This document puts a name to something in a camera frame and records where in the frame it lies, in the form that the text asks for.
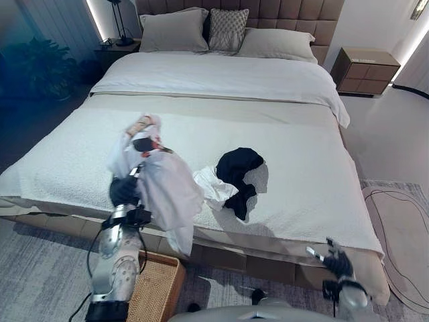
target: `white textured bedspread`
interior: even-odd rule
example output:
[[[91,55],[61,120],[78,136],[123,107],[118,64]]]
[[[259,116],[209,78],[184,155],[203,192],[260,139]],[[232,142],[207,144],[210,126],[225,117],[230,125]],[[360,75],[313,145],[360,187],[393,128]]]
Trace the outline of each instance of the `white textured bedspread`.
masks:
[[[329,73],[294,60],[138,52],[116,61],[91,92],[313,103],[329,107],[341,126],[350,123]]]
[[[0,196],[108,213],[107,154],[142,112],[162,118],[164,144],[192,170],[240,146],[265,160],[247,177],[258,192],[248,220],[204,205],[196,231],[321,243],[331,236],[382,255],[334,118],[311,104],[95,95],[0,176]]]

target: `woven basket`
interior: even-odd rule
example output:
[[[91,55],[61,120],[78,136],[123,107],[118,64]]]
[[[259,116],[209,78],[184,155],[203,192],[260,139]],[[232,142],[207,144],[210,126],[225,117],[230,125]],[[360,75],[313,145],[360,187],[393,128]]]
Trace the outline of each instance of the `woven basket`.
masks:
[[[147,256],[129,303],[127,322],[166,322],[176,309],[185,278],[183,265],[177,258],[155,253]]]

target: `upholstered headboard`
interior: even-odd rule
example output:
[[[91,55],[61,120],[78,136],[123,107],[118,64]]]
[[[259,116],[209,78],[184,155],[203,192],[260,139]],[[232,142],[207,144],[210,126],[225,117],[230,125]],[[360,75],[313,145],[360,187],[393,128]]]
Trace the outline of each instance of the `upholstered headboard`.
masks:
[[[170,13],[189,7],[248,8],[247,27],[311,33],[316,38],[311,48],[319,64],[323,64],[328,53],[343,3],[344,0],[135,0],[139,15]]]

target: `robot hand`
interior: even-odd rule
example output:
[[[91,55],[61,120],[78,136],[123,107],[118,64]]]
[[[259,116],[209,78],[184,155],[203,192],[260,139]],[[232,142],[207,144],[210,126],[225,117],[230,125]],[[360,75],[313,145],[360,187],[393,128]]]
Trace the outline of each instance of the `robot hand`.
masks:
[[[133,169],[130,175],[124,179],[114,178],[109,188],[110,199],[112,204],[117,207],[119,205],[134,205],[139,202],[136,197],[135,188],[137,186],[137,178],[141,170],[141,165]]]
[[[329,245],[330,256],[324,257],[311,247],[306,248],[307,252],[319,259],[338,279],[342,276],[353,277],[353,265],[346,253],[333,239],[327,237],[326,240]]]

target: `brown nightstand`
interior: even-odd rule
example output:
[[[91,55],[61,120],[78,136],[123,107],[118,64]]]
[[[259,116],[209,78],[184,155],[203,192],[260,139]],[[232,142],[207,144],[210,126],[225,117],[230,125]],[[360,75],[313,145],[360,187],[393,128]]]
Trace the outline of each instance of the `brown nightstand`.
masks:
[[[380,95],[400,66],[383,50],[341,48],[330,75],[339,93]]]
[[[101,64],[101,68],[106,72],[106,70],[108,70],[109,67],[118,59],[133,52],[138,52],[140,48],[140,41],[140,39],[134,39],[133,44],[119,47],[115,45],[115,40],[113,40],[113,45],[111,47],[94,50],[95,55]]]

